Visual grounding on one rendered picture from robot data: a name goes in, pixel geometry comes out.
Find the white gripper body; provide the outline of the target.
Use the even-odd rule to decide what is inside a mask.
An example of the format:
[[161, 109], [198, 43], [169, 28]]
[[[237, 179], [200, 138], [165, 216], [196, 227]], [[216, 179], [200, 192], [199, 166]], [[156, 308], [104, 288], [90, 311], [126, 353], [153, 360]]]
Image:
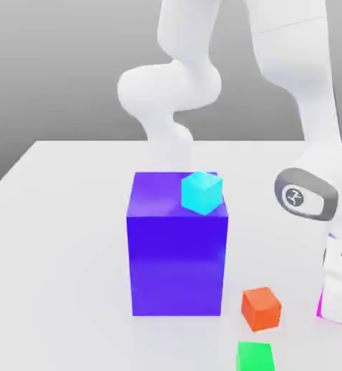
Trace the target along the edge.
[[342, 239], [335, 235], [327, 237], [323, 267], [326, 273], [342, 277]]

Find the small magenta cube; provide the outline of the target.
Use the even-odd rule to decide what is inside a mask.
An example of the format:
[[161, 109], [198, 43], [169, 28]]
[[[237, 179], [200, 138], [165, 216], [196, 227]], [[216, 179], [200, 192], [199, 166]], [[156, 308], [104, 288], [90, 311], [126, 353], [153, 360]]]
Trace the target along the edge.
[[342, 322], [336, 322], [335, 320], [330, 320], [330, 319], [323, 317], [322, 315], [322, 297], [323, 297], [323, 291], [324, 291], [323, 289], [324, 289], [324, 286], [322, 287], [320, 298], [319, 298], [318, 305], [317, 305], [317, 313], [316, 313], [317, 317], [334, 322], [338, 325], [342, 325]]

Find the small orange cube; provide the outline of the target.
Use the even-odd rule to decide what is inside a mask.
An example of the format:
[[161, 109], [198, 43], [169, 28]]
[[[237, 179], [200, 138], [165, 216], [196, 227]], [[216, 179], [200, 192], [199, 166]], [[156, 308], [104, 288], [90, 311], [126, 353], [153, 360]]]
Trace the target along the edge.
[[269, 287], [243, 291], [241, 313], [253, 332], [276, 328], [282, 304]]

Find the small green cube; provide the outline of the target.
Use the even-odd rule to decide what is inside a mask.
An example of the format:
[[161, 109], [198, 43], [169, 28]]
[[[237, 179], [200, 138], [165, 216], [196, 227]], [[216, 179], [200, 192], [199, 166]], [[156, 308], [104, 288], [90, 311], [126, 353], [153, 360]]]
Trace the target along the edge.
[[275, 371], [271, 345], [238, 342], [235, 371]]

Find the small cyan cube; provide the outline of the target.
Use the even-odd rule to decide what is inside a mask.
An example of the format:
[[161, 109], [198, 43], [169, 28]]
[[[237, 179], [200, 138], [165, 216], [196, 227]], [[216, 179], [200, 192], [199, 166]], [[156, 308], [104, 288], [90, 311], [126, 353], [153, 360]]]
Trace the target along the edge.
[[208, 215], [223, 200], [223, 180], [209, 172], [193, 172], [181, 180], [181, 205], [198, 214]]

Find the large blue box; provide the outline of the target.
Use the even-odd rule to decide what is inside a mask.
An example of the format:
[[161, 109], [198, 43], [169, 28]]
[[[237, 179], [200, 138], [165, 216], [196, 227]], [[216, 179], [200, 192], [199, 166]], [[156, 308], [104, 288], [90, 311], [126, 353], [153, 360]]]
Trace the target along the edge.
[[126, 215], [135, 316], [219, 316], [228, 211], [181, 204], [187, 172], [136, 172]]

